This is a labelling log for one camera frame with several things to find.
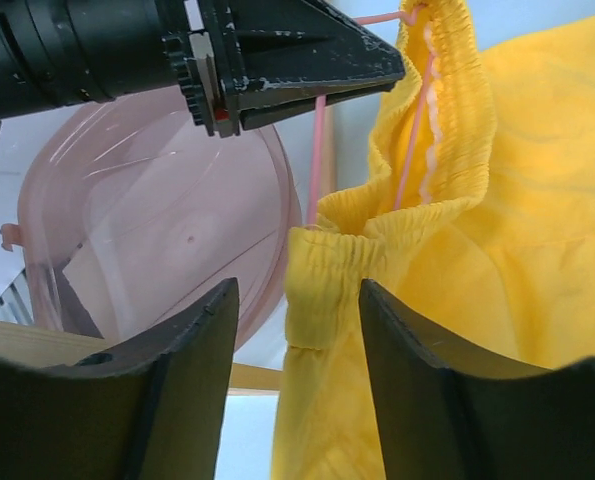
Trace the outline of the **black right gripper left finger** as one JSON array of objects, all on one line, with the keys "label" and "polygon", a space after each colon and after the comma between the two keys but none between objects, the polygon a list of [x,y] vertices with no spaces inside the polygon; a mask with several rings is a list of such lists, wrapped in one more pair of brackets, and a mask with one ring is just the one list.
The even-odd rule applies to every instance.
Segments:
[{"label": "black right gripper left finger", "polygon": [[76,377],[0,359],[0,479],[210,479],[238,323],[235,279],[140,334],[163,352],[118,375]]}]

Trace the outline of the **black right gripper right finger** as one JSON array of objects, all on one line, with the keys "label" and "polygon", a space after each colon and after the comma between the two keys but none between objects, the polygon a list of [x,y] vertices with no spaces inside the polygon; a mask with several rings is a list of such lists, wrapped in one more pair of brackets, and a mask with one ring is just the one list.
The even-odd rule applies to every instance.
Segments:
[{"label": "black right gripper right finger", "polygon": [[362,283],[390,479],[595,479],[595,357],[556,370],[480,347]]}]

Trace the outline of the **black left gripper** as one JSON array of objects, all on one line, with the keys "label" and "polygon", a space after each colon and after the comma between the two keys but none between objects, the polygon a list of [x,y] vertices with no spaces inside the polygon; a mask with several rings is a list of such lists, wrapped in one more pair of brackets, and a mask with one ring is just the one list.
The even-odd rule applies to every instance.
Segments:
[{"label": "black left gripper", "polygon": [[[326,1],[163,1],[161,19],[165,56],[210,136],[311,112],[323,94],[388,90],[405,75],[395,47]],[[270,93],[292,88],[313,95]]]}]

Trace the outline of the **pink wire hanger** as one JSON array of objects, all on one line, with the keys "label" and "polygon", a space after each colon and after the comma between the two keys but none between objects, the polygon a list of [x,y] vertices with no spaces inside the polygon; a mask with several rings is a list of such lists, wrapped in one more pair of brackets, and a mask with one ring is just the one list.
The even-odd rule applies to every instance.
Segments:
[{"label": "pink wire hanger", "polygon": [[[410,12],[397,11],[380,15],[357,17],[355,22],[360,25],[370,25],[400,20],[407,26],[414,26],[417,22],[419,12],[426,7],[425,3],[416,4]],[[427,93],[431,86],[433,62],[436,58],[431,47],[428,47],[428,58],[425,71],[423,72],[422,85],[417,96],[416,111],[413,117],[409,141],[404,157],[404,165],[401,178],[398,184],[394,208],[399,209],[402,204],[406,182],[409,178],[409,171],[414,155],[416,139],[418,137],[424,105],[426,104]],[[306,214],[306,227],[314,228],[317,219],[317,205],[321,194],[321,179],[325,180],[325,187],[328,189],[336,186],[336,154],[334,147],[334,132],[331,125],[326,124],[329,117],[326,110],[327,98],[319,96],[315,101],[313,145],[311,155],[309,195]]]}]

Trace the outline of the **yellow shorts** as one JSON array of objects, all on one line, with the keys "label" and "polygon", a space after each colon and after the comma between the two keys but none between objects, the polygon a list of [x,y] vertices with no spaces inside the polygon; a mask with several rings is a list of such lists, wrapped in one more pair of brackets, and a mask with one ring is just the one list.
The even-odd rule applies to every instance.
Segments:
[{"label": "yellow shorts", "polygon": [[366,278],[518,360],[595,354],[595,15],[480,50],[465,2],[400,7],[368,179],[289,235],[275,479],[385,475]]}]

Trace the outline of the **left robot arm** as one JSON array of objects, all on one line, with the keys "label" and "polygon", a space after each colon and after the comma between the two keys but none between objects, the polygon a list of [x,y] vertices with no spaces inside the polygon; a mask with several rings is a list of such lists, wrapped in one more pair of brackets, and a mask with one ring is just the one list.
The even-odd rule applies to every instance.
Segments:
[{"label": "left robot arm", "polygon": [[230,137],[390,91],[401,53],[324,1],[0,0],[3,120],[176,86]]}]

